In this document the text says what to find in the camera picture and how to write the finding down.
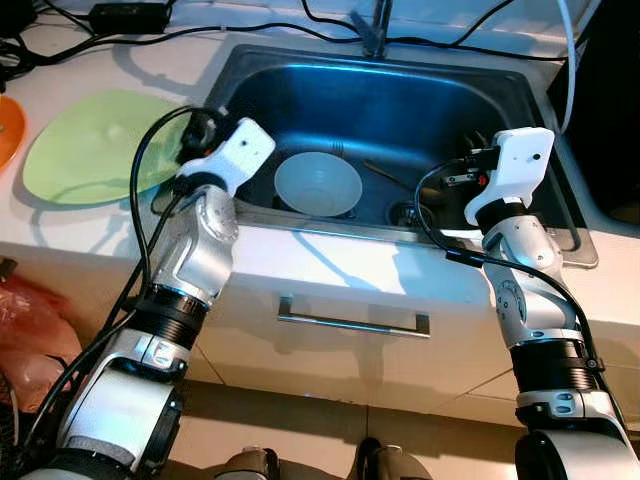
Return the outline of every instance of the white countertop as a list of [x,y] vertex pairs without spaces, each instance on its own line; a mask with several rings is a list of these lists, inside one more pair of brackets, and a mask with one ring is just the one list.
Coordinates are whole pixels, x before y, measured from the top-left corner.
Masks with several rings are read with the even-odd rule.
[[[25,39],[31,48],[46,53],[77,42],[81,35],[70,28],[50,26],[28,31]],[[29,131],[20,154],[0,172],[0,254],[4,243],[50,249],[53,253],[65,250],[135,258],[128,202],[77,208],[33,197],[21,180],[28,147],[70,104],[107,89],[129,89],[177,103],[202,104],[222,66],[220,58],[233,44],[243,40],[270,44],[283,38],[234,35],[224,41],[225,37],[207,34],[146,47],[101,47],[12,81],[7,95],[22,104]],[[287,38],[286,45],[297,49],[360,52],[358,45],[329,46],[299,35]],[[521,71],[529,78],[542,102],[543,115],[548,117],[544,90],[555,68],[551,65],[534,67],[510,59],[429,49],[397,48],[389,57]],[[567,170],[572,185],[582,185],[575,169]],[[591,225],[589,216],[583,213]],[[600,258],[598,267],[565,268],[566,283],[590,318],[640,326],[640,239],[602,231],[592,231],[591,235]],[[319,291],[323,286],[349,286],[349,295],[359,295],[363,301],[380,302],[382,294],[390,303],[398,296],[429,299],[434,308],[447,308],[452,303],[475,308],[490,302],[489,288],[479,271],[447,262],[441,252],[429,247],[241,226],[234,257],[231,282],[235,284],[282,286],[302,281]]]

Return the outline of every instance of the stainless steel sink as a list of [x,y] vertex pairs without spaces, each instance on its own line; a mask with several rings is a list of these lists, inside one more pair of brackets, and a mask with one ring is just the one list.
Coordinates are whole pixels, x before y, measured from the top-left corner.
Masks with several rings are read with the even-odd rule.
[[[239,191],[239,221],[396,242],[426,242],[414,228],[390,224],[390,208],[411,193],[363,166],[368,160],[415,185],[424,172],[459,157],[469,137],[542,125],[529,85],[518,73],[236,47],[206,106],[249,116],[275,140],[276,151]],[[339,218],[296,213],[277,197],[280,163],[304,151],[336,154],[355,167],[363,195]],[[464,205],[477,185],[445,190],[434,208],[443,229],[470,230]],[[565,252],[566,263],[594,266],[597,255],[557,157],[534,195],[538,214]]]

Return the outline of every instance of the floor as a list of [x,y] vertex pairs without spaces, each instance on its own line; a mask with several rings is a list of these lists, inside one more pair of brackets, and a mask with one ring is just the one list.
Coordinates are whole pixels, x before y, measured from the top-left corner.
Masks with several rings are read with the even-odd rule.
[[435,480],[515,480],[523,430],[327,400],[187,382],[181,429],[161,479],[213,479],[246,446],[275,450],[283,480],[353,478],[367,435],[401,445]]

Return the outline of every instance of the plastic bag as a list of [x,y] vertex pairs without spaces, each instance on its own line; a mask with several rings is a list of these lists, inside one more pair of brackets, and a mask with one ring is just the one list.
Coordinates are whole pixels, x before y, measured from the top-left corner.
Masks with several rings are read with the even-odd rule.
[[81,351],[73,328],[61,317],[68,302],[12,275],[0,284],[0,370],[16,391],[21,411],[35,412]]

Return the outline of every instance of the orange plate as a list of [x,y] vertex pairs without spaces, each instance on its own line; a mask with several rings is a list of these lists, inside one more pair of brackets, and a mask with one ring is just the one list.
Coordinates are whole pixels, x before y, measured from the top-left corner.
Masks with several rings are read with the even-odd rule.
[[27,120],[22,107],[13,99],[0,97],[0,171],[13,158],[24,139]]

